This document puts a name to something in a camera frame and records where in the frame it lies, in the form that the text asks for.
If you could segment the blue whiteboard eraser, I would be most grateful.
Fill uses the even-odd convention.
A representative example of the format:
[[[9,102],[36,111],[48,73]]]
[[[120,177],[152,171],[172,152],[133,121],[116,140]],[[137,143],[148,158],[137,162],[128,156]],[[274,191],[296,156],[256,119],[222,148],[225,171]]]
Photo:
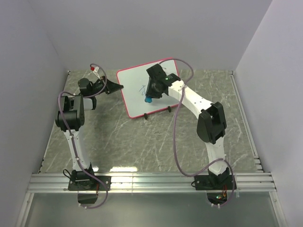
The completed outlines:
[[[144,101],[145,101],[146,103],[152,103],[152,97],[146,96]]]

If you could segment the red framed whiteboard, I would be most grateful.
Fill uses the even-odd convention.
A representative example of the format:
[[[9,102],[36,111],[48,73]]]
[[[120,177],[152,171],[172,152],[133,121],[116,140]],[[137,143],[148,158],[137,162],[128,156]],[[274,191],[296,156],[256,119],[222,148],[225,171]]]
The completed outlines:
[[[148,62],[119,70],[116,73],[118,83],[124,87],[121,93],[129,118],[143,117],[145,114],[152,114],[178,105],[178,100],[165,94],[160,99],[152,100],[151,103],[145,102],[149,83],[149,75],[146,70],[160,62],[161,60]]]

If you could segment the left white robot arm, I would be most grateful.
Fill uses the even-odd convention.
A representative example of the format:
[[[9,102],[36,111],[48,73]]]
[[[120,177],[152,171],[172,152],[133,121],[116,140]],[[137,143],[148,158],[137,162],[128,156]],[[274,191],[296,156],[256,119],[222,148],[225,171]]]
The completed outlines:
[[[55,124],[63,131],[69,144],[73,162],[72,172],[67,175],[70,183],[79,184],[84,190],[91,190],[98,180],[85,151],[83,139],[85,111],[96,109],[97,95],[103,92],[109,95],[123,89],[124,86],[108,80],[105,76],[94,83],[86,78],[80,79],[78,86],[80,89],[78,95],[69,92],[59,94]]]

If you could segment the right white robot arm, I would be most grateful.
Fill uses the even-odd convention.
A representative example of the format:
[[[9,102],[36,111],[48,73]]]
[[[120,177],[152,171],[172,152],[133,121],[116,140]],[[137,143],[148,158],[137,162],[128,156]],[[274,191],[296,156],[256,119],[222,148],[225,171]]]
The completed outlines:
[[[225,185],[231,169],[224,161],[223,142],[227,124],[223,105],[204,99],[189,88],[179,76],[173,73],[166,74],[160,64],[155,64],[146,71],[149,75],[149,83],[145,102],[151,103],[153,99],[160,99],[166,94],[179,101],[177,109],[183,105],[197,118],[196,132],[206,145],[210,163],[209,184],[214,189],[220,189]]]

